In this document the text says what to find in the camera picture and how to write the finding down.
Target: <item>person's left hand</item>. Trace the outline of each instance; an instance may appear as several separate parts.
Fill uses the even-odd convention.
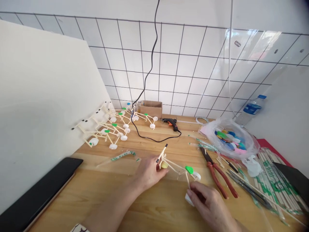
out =
[[[158,156],[143,158],[139,164],[133,180],[141,188],[141,191],[151,188],[168,173],[168,169],[159,169],[159,165],[156,163],[157,159]]]

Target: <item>plastic bag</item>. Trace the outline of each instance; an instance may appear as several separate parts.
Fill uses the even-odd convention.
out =
[[[244,138],[247,153],[237,154],[235,151],[227,149],[227,147],[215,135],[215,130],[218,129],[233,131],[238,137]],[[256,156],[260,149],[260,145],[257,140],[232,119],[222,120],[221,118],[218,118],[217,120],[209,122],[205,126],[201,127],[199,132],[205,134],[209,141],[221,152],[222,155],[233,159],[243,160],[251,157],[252,155]]]

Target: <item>plastic water bottle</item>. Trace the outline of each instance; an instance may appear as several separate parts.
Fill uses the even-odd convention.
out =
[[[247,123],[262,109],[264,106],[264,99],[266,96],[259,95],[256,99],[249,101],[249,103],[243,109],[243,112],[237,116],[235,122],[241,127],[247,125]]]

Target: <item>wooden table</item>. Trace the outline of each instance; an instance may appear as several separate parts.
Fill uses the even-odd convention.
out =
[[[164,115],[165,118],[177,118],[181,121],[194,122],[192,117]],[[156,140],[169,136],[177,136],[172,127],[167,123],[156,122],[154,130],[149,128],[149,122],[143,120],[136,122],[141,135]],[[96,165],[111,157],[115,157],[127,150],[133,150],[140,158],[150,155],[159,155],[164,145],[167,158],[180,166],[191,166],[201,174],[203,184],[216,187],[202,153],[195,146],[188,145],[195,140],[188,135],[205,139],[197,131],[199,124],[177,123],[182,135],[176,139],[168,139],[166,142],[156,143],[148,139],[140,138],[136,129],[130,125],[131,132],[127,141],[119,141],[116,150],[108,148],[108,142],[101,139],[97,146],[90,148],[84,144],[72,157],[81,158],[83,164],[76,171],[75,177],[68,183],[56,200],[49,206],[46,212],[39,218],[30,230],[35,231],[67,231],[81,222],[93,209],[103,202],[122,182],[132,175],[138,163],[132,155],[127,155],[115,162],[96,168]],[[209,152],[215,160],[216,154]],[[226,171],[229,166],[223,163]],[[170,171],[157,185],[140,195],[126,213],[119,231],[211,231],[202,220],[198,211],[190,206],[184,199],[188,188],[185,177],[176,180],[176,174]],[[239,194],[235,199],[227,188],[224,180],[219,181],[225,187],[229,199],[225,203],[234,218],[239,220],[250,231],[268,231],[264,216],[257,208],[252,198],[239,185],[232,184]],[[291,227],[280,222],[277,215],[264,210],[273,231],[302,231],[303,227],[285,214],[286,221]]]

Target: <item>black phone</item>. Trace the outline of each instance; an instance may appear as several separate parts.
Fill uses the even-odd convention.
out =
[[[82,159],[66,157],[0,215],[1,231],[21,232],[71,178]]]

